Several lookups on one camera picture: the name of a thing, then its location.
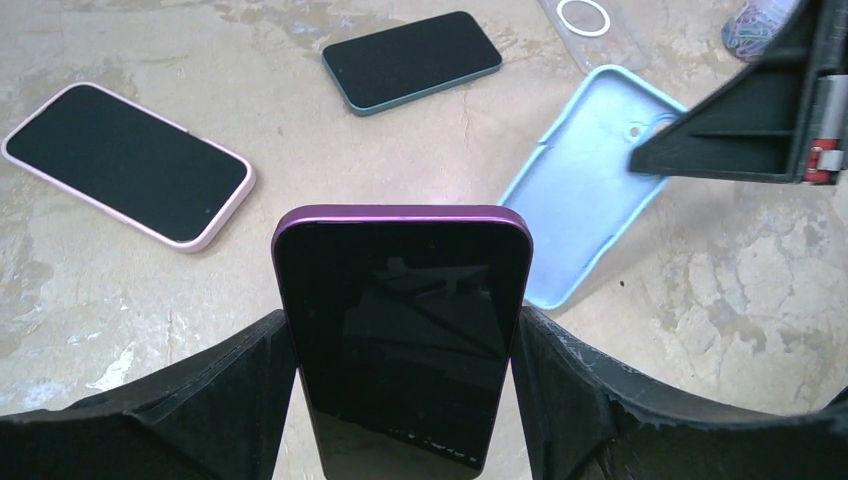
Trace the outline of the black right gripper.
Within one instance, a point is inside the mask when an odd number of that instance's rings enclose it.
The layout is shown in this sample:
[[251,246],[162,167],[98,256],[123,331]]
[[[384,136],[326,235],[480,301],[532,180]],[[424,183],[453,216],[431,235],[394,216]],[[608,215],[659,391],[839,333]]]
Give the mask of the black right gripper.
[[847,3],[800,2],[758,61],[636,147],[629,169],[837,184],[847,171]]

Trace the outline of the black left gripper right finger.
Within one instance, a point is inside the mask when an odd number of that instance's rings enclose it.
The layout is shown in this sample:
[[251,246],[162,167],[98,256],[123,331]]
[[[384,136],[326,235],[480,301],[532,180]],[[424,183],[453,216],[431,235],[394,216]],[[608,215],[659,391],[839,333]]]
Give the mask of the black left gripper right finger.
[[536,479],[843,479],[847,396],[779,416],[700,397],[524,307],[512,374]]

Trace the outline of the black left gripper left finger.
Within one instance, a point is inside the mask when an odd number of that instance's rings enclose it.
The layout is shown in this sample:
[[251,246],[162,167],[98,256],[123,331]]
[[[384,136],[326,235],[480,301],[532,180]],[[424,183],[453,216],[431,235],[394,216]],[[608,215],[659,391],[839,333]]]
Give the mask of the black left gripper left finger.
[[4,479],[270,479],[296,360],[274,310],[221,343],[61,410],[1,418]]

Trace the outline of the clear phone case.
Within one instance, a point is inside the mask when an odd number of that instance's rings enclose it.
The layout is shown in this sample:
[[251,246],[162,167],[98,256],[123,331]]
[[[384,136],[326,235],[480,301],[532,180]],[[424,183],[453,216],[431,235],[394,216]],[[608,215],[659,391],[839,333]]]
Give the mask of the clear phone case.
[[605,65],[633,72],[649,66],[649,51],[619,1],[539,0],[538,4],[584,74]]

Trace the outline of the light blue phone case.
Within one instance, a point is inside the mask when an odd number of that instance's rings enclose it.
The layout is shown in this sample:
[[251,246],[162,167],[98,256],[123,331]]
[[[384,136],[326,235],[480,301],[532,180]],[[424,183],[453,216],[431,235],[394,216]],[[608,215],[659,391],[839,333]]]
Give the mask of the light blue phone case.
[[668,177],[633,173],[630,158],[686,111],[618,65],[598,67],[580,84],[499,200],[533,238],[527,303],[563,306],[663,191]]

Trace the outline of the black screen smartphone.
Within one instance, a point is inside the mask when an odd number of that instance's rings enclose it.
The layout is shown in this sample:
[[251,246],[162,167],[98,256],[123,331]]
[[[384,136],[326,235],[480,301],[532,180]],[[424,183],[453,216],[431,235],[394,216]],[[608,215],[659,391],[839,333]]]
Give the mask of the black screen smartphone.
[[322,60],[349,110],[368,116],[490,75],[502,56],[455,11],[338,42]]

